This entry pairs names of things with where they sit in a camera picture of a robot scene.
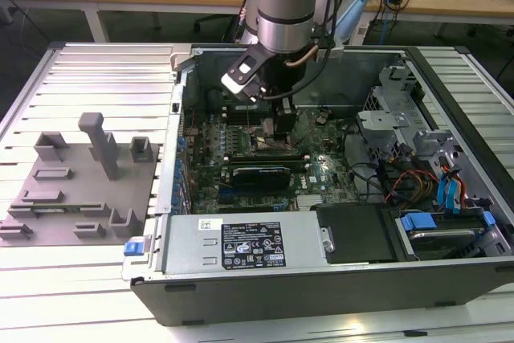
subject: gray plastic block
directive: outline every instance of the gray plastic block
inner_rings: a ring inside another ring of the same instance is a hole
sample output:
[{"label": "gray plastic block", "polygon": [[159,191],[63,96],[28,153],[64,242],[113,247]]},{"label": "gray plastic block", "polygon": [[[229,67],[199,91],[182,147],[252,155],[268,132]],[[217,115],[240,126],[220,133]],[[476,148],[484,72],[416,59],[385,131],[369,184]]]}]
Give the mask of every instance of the gray plastic block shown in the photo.
[{"label": "gray plastic block", "polygon": [[2,240],[28,240],[32,230],[23,223],[0,224],[0,239]]},{"label": "gray plastic block", "polygon": [[98,202],[95,206],[82,207],[80,212],[86,217],[110,217],[111,208],[105,202]]},{"label": "gray plastic block", "polygon": [[134,137],[130,142],[130,153],[134,162],[152,162],[152,145],[148,137]]},{"label": "gray plastic block", "polygon": [[[118,159],[118,156],[120,155],[120,148],[116,144],[114,135],[112,133],[107,132],[107,133],[105,133],[105,136],[107,138],[107,145],[108,145],[109,149],[111,149],[111,151],[116,154],[115,159]],[[95,153],[95,148],[91,147],[91,148],[89,148],[89,151],[91,152],[91,156],[93,157],[93,160],[99,161],[99,159]]]},{"label": "gray plastic block", "polygon": [[99,112],[83,112],[79,119],[79,129],[85,132],[95,150],[96,158],[102,164],[109,180],[116,180],[118,164],[116,163],[116,151],[113,152],[113,144],[105,136],[102,124],[104,116]]},{"label": "gray plastic block", "polygon": [[69,180],[71,177],[71,169],[70,168],[44,168],[37,169],[34,174],[32,174],[34,180],[43,181],[43,180]]},{"label": "gray plastic block", "polygon": [[60,190],[26,190],[22,196],[23,202],[61,202],[64,194]]},{"label": "gray plastic block", "polygon": [[57,149],[67,148],[67,143],[59,132],[43,132],[35,142],[34,149],[38,152],[41,161],[59,161],[62,159],[57,153]]},{"label": "gray plastic block", "polygon": [[100,223],[75,223],[73,233],[79,239],[102,239],[105,237],[105,229]]},{"label": "gray plastic block", "polygon": [[116,209],[112,209],[109,226],[116,237],[132,237],[137,233],[139,221],[132,208],[128,210],[128,216],[125,219],[121,218]]},{"label": "gray plastic block", "polygon": [[38,214],[32,210],[31,206],[11,205],[7,213],[12,218],[38,218]]},{"label": "gray plastic block", "polygon": [[[109,226],[112,208],[121,214],[121,225],[132,208],[137,219],[134,235],[140,235],[145,223],[150,191],[153,184],[158,145],[151,145],[153,162],[134,163],[130,144],[119,144],[117,158],[118,179],[105,177],[100,162],[93,161],[90,144],[69,144],[56,149],[63,161],[36,160],[18,197],[8,210],[10,216],[2,225],[25,223],[34,234],[27,239],[0,239],[0,247],[25,247],[43,245],[106,245],[121,244],[129,237],[120,237]],[[69,168],[69,179],[37,180],[37,170]],[[26,191],[61,191],[62,202],[24,202]],[[76,223],[98,222],[105,230],[103,238],[78,238],[73,230]]]}]

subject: floor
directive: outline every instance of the floor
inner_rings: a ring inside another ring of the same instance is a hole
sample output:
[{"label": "floor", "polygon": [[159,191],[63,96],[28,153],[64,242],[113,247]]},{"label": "floor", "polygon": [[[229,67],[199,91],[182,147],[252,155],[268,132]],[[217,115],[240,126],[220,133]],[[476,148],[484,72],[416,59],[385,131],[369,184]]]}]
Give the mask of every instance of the floor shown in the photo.
[{"label": "floor", "polygon": [[[80,11],[30,10],[30,17],[54,41],[91,42],[92,37]],[[219,42],[230,19],[204,22],[199,32],[193,31],[193,22],[203,15],[160,14],[162,28],[153,29],[150,13],[104,12],[112,42]],[[14,12],[13,23],[0,28],[0,119],[18,95],[38,63],[36,59],[45,51],[45,40],[23,15]],[[479,26],[475,36],[468,36],[469,26],[449,24],[442,38],[435,38],[434,23],[399,22],[387,34],[385,44],[416,46],[465,46],[494,76],[514,54],[514,41],[505,32],[508,26]],[[365,44],[378,44],[381,26],[375,26]],[[500,83],[514,94],[514,63],[504,72]]]}]

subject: table leg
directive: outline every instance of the table leg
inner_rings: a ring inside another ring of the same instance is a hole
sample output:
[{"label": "table leg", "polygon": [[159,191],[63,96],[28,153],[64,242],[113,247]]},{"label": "table leg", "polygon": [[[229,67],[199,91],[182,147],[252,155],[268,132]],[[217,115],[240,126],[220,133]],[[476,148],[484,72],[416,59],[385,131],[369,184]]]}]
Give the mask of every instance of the table leg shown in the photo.
[{"label": "table leg", "polygon": [[434,37],[441,38],[444,30],[447,28],[448,23],[440,23],[434,31]]},{"label": "table leg", "polygon": [[10,16],[9,8],[0,7],[0,24],[6,25],[13,22],[13,17]]},{"label": "table leg", "polygon": [[86,19],[88,20],[89,28],[95,43],[108,42],[109,35],[107,33],[107,28],[105,28],[105,25],[102,23],[102,20],[98,15],[98,10],[84,10],[84,13],[86,14]]},{"label": "table leg", "polygon": [[364,42],[364,38],[368,32],[369,23],[373,20],[373,12],[363,12],[359,22],[357,23],[355,30],[353,30],[352,36],[349,40],[350,46],[360,46]]}]

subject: white sticker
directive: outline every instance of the white sticker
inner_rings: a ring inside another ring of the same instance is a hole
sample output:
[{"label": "white sticker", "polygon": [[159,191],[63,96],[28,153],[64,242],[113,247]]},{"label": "white sticker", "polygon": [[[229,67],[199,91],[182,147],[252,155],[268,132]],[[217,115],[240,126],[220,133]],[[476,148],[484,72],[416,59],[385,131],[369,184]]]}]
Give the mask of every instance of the white sticker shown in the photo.
[{"label": "white sticker", "polygon": [[199,231],[219,231],[222,229],[222,218],[200,218],[198,220]]}]

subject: motherboard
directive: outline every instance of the motherboard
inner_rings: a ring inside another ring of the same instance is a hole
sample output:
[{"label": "motherboard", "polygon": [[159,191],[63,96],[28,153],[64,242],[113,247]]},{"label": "motherboard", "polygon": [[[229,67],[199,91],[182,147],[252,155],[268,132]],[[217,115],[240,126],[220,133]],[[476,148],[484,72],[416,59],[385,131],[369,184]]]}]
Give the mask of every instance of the motherboard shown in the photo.
[{"label": "motherboard", "polygon": [[232,125],[226,113],[190,119],[184,137],[191,213],[309,210],[356,201],[341,151],[348,121],[319,109],[300,110],[297,120],[289,136],[277,141],[266,134],[266,122],[252,125],[249,117],[245,125]]}]

